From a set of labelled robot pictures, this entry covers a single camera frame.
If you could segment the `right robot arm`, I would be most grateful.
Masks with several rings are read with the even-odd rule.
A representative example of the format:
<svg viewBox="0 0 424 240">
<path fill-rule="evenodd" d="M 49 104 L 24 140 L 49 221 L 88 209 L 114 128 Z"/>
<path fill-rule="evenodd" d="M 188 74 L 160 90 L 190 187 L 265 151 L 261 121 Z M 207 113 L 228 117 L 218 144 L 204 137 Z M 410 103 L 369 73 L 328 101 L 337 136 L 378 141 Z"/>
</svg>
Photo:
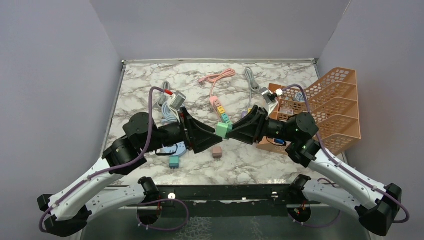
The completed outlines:
<svg viewBox="0 0 424 240">
<path fill-rule="evenodd" d="M 368 231 L 385 237 L 402 208 L 402 189 L 385 185 L 358 172 L 339 160 L 314 139 L 319 128 L 309 112 L 292 115 L 287 121 L 268 117 L 257 105 L 236 122 L 226 136 L 246 144 L 263 138 L 288 142 L 285 151 L 296 164 L 309 168 L 333 181 L 338 188 L 325 187 L 316 180 L 299 176 L 288 190 L 289 199 L 320 202 L 352 215 Z"/>
</svg>

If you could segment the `brown pink plug adapter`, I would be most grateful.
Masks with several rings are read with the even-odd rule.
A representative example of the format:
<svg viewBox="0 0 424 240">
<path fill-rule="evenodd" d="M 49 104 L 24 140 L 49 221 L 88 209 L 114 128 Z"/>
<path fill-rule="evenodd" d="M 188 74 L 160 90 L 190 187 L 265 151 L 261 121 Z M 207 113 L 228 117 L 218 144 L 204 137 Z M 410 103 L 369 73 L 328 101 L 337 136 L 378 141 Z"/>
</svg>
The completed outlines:
<svg viewBox="0 0 424 240">
<path fill-rule="evenodd" d="M 213 104 L 214 104 L 214 107 L 216 108 L 216 109 L 218 109 L 219 107 L 221 107 L 222 105 L 221 105 L 221 103 L 219 102 L 219 101 L 214 101 L 213 102 Z"/>
</svg>

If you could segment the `green plug adapter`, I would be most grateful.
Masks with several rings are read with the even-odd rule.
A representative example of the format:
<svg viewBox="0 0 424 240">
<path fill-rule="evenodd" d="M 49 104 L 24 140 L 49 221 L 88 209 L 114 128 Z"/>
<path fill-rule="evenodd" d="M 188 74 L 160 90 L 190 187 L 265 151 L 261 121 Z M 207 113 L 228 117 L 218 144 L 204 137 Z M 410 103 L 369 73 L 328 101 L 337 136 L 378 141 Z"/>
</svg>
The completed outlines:
<svg viewBox="0 0 424 240">
<path fill-rule="evenodd" d="M 221 138 L 228 140 L 227 133 L 232 130 L 233 126 L 228 123 L 218 122 L 215 128 L 215 134 Z"/>
</svg>

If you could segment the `pink power strip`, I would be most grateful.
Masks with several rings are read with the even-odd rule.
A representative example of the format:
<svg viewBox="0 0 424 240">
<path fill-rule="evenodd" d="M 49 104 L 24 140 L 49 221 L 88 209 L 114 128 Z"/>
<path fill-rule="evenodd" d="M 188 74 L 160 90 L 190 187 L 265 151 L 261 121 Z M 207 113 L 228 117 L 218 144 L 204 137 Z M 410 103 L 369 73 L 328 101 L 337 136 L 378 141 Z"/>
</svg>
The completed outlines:
<svg viewBox="0 0 424 240">
<path fill-rule="evenodd" d="M 220 100 L 217 96 L 215 96 L 215 95 L 211 96 L 209 98 L 209 102 L 211 104 L 212 109 L 216 113 L 218 119 L 222 123 L 229 124 L 229 125 L 233 124 L 232 121 L 230 120 L 230 117 L 226 113 L 225 108 L 223 107 L 223 105 L 221 104 L 221 102 L 220 102 Z"/>
</svg>

